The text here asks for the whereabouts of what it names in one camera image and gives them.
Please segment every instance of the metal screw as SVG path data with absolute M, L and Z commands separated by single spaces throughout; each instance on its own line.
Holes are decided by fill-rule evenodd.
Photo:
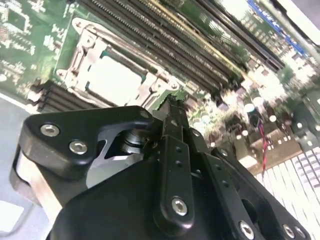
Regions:
M 185 216 L 187 214 L 188 212 L 187 205 L 180 198 L 175 197 L 174 199 L 172 199 L 171 204 L 176 214 L 180 216 Z
M 158 146 L 158 143 L 155 141 L 155 142 L 152 144 L 152 148 L 155 149 L 157 146 Z
M 241 232 L 246 236 L 247 239 L 253 240 L 255 238 L 255 233 L 252 228 L 245 221 L 239 222 L 239 227 Z
M 55 137 L 60 133 L 60 130 L 57 126 L 52 124 L 44 124 L 40 127 L 40 131 L 43 135 L 48 137 Z
M 197 137 L 200 136 L 200 132 L 198 132 L 197 130 L 193 129 L 192 132 L 193 132 L 193 134 L 196 135 Z
M 85 154 L 88 151 L 87 145 L 82 141 L 72 141 L 69 144 L 69 149 L 71 150 L 71 152 L 78 155 Z
M 295 238 L 295 233 L 294 231 L 292 231 L 292 229 L 287 225 L 287 224 L 283 224 L 283 229 L 285 231 L 285 233 L 292 239 Z
M 148 113 L 146 113 L 146 111 L 140 111 L 140 115 L 141 115 L 142 117 L 146 118 L 146 119 L 149 118 L 149 115 L 148 115 Z
M 171 120 L 171 123 L 172 123 L 173 125 L 175 125 L 176 127 L 178 126 L 178 123 L 176 122 L 176 120 Z
M 226 151 L 226 150 L 224 150 L 224 149 L 220 149 L 220 153 L 221 153 L 223 156 L 225 156 L 225 157 L 227 157 L 227 156 L 228 156 L 227 151 Z
M 300 227 L 295 226 L 294 228 L 298 232 L 298 234 L 300 234 L 301 237 L 303 237 L 304 239 L 306 238 L 305 233 L 300 229 Z

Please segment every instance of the blue ram slot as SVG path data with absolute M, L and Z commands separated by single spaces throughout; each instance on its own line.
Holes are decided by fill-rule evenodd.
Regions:
M 285 41 L 290 44 L 298 53 L 301 55 L 305 55 L 305 50 L 297 43 L 292 42 L 291 38 L 285 34 L 282 28 L 272 19 L 272 17 L 268 14 L 267 16 L 263 13 L 262 9 L 252 0 L 246 0 L 249 6 L 255 11 L 257 15 L 259 15 L 262 19 L 264 19 L 278 34 L 282 35 Z

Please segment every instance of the microchip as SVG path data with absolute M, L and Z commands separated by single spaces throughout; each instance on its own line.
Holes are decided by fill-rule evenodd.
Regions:
M 300 57 L 299 53 L 296 53 L 295 55 L 292 56 L 293 60 L 297 60 Z
M 7 23 L 24 32 L 26 30 L 27 19 L 20 13 L 9 8 L 7 11 Z
M 268 72 L 267 70 L 263 70 L 263 71 L 262 71 L 262 75 L 263 75 L 263 76 L 268 76 L 268 75 L 269 75 L 269 72 Z
M 257 62 L 256 62 L 255 60 L 250 59 L 250 60 L 248 61 L 248 66 L 249 66 L 251 69 L 254 69 L 256 65 L 257 65 Z

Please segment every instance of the black plastic bracket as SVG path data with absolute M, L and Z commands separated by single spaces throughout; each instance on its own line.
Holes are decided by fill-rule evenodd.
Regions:
M 159 181 L 154 220 L 169 236 L 184 235 L 195 221 L 189 147 L 183 142 L 186 113 L 179 103 L 167 98 L 162 110 L 167 113 L 159 141 Z
M 252 223 L 244 205 L 239 198 L 236 188 L 225 170 L 222 161 L 209 154 L 205 139 L 195 129 L 188 130 L 188 139 L 191 143 L 190 152 L 197 158 L 198 167 L 203 177 L 210 181 L 218 199 L 218 205 L 223 212 L 227 226 L 224 230 L 226 239 L 247 240 L 241 230 L 241 223 L 247 224 L 256 239 L 265 238 L 258 232 Z
M 292 230 L 295 240 L 311 239 L 305 228 L 239 161 L 232 157 L 230 152 L 214 148 L 211 154 L 223 163 L 232 182 L 237 186 L 237 194 L 246 211 L 250 213 L 252 222 L 266 239 L 292 239 L 288 236 L 285 226 Z
M 56 175 L 80 179 L 96 157 L 98 141 L 106 140 L 107 152 L 120 132 L 146 129 L 153 119 L 139 106 L 32 115 L 23 123 L 19 146 L 28 159 Z M 41 126 L 45 124 L 56 126 L 59 134 L 55 137 L 42 134 Z M 69 148 L 72 141 L 83 142 L 87 151 L 75 154 Z

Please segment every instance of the capacitor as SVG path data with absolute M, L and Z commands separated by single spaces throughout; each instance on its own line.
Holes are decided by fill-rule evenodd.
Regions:
M 260 120 L 260 116 L 258 114 L 256 114 L 256 112 L 249 115 L 249 123 L 254 128 L 256 128 L 258 126 L 259 120 Z
M 210 123 L 210 115 L 207 111 L 201 113 L 201 120 L 204 124 Z
M 243 99 L 243 105 L 246 113 L 251 113 L 253 110 L 255 110 L 255 105 L 252 103 L 250 97 Z
M 244 137 L 248 136 L 249 132 L 248 132 L 247 124 L 245 122 L 241 123 L 241 130 L 242 130 L 241 134 Z
M 240 132 L 240 129 L 239 128 L 236 128 L 234 130 L 234 136 L 237 140 L 240 140 L 242 138 L 242 135 L 241 135 L 241 132 Z
M 260 93 L 258 90 L 253 91 L 251 93 L 251 98 L 252 98 L 252 102 L 253 104 L 258 107 L 261 106 L 264 103 L 264 99 L 261 97 Z
M 281 114 L 281 117 L 282 117 L 282 121 L 285 125 L 289 125 L 289 126 L 292 125 L 292 117 L 287 111 L 284 111 Z
M 277 120 L 275 110 L 271 106 L 266 107 L 265 110 L 270 122 L 274 123 Z
M 200 118 L 198 118 L 198 117 L 195 118 L 192 123 L 193 123 L 193 127 L 195 129 L 197 129 L 198 131 L 200 131 L 203 128 L 203 123 L 201 122 Z
M 212 148 L 216 146 L 216 137 L 213 133 L 209 134 L 209 144 Z

